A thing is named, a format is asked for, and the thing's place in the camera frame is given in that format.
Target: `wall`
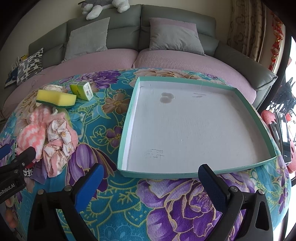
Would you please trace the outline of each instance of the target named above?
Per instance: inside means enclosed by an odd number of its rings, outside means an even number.
[[[7,78],[17,57],[28,53],[28,46],[51,29],[81,15],[80,0],[41,0],[17,24],[0,51],[0,83]],[[217,21],[217,38],[226,42],[230,26],[231,0],[129,0],[131,5],[149,4],[198,12]]]

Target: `screw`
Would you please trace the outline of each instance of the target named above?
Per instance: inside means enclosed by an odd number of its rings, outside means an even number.
[[[265,194],[265,191],[263,189],[259,189],[258,192],[261,194],[261,195],[264,195]]]
[[[71,190],[72,190],[72,186],[70,186],[70,185],[65,186],[65,187],[64,187],[64,190],[65,190],[66,192],[71,191]]]
[[[238,191],[238,188],[236,186],[231,186],[230,187],[230,190],[233,191],[233,192],[237,192]]]
[[[39,189],[37,193],[38,193],[38,195],[42,195],[44,193],[44,190],[43,189]]]

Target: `sofa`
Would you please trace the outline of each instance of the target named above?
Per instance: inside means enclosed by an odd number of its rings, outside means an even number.
[[[106,17],[110,17],[106,42],[108,50],[62,62],[71,31]],[[173,50],[149,51],[149,18],[195,23],[206,55]],[[215,18],[182,9],[140,4],[131,6],[124,13],[118,13],[115,8],[103,10],[98,18],[90,21],[85,16],[70,19],[29,45],[29,55],[44,48],[43,70],[19,87],[2,89],[0,110],[8,118],[27,94],[55,80],[88,72],[129,68],[178,69],[217,76],[236,87],[258,108],[277,76],[217,40],[215,29]]]

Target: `red decoration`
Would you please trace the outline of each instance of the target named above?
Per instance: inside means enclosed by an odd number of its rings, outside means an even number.
[[[276,59],[279,55],[281,41],[284,39],[284,34],[282,31],[283,23],[273,12],[271,12],[270,14],[273,16],[272,27],[274,29],[274,35],[276,36],[276,40],[274,41],[274,44],[272,45],[272,49],[270,50],[273,56],[271,57],[269,70],[273,71],[274,65],[276,63]]]

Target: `blue gripper pad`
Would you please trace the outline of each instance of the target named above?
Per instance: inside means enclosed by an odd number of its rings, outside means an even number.
[[[104,167],[97,165],[92,167],[90,172],[85,176],[84,184],[78,190],[75,196],[75,209],[77,212],[85,210],[89,204],[91,197],[94,195],[98,186],[104,177]]]
[[[6,155],[8,155],[10,152],[10,145],[9,144],[5,144],[4,146],[2,146],[0,148],[0,160],[2,160],[2,158],[4,158]]]
[[[227,184],[218,178],[207,164],[199,167],[198,178],[215,209],[225,212],[227,210],[228,199],[230,198]]]

